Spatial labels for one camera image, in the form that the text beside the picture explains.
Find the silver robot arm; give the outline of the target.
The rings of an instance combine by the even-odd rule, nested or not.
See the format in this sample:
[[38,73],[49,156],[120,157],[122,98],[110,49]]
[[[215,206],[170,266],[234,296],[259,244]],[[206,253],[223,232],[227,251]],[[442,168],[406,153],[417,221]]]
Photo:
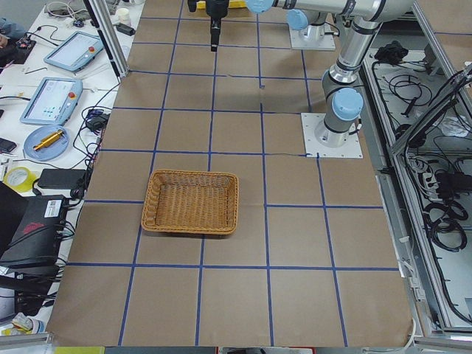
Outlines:
[[314,16],[332,13],[354,17],[336,62],[324,73],[322,87],[327,104],[324,120],[315,130],[319,143],[329,148],[345,144],[349,130],[364,106],[362,95],[353,87],[358,79],[368,49],[384,22],[393,21],[412,8],[412,1],[247,1],[253,13],[272,7],[287,11],[294,22],[297,15]]
[[286,20],[290,30],[297,31],[305,41],[321,40],[325,36],[327,12],[292,9],[287,12]]

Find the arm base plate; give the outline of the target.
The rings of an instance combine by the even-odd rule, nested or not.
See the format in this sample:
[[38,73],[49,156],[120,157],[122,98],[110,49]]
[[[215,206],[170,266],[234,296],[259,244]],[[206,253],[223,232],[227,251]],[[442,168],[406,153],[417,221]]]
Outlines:
[[289,29],[291,48],[333,52],[336,49],[334,34],[329,24],[309,25],[305,29]]
[[362,159],[355,124],[344,133],[325,126],[325,114],[301,113],[305,155],[310,158]]

